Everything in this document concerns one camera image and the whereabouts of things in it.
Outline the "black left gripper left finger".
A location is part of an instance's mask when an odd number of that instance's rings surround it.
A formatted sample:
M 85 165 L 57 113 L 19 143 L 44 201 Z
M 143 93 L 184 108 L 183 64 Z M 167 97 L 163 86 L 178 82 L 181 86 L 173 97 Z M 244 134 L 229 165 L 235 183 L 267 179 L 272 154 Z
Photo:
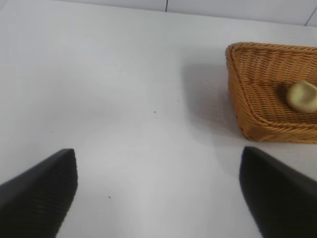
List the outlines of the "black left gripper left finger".
M 54 238 L 78 187 L 74 149 L 62 149 L 0 186 L 2 238 Z

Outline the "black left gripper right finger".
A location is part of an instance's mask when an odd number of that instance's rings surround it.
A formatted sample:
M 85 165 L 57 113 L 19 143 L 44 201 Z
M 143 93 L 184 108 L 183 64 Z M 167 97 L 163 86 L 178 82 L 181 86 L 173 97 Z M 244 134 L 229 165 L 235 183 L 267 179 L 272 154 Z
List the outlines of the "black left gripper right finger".
M 239 182 L 262 237 L 317 236 L 315 180 L 256 147 L 245 147 Z

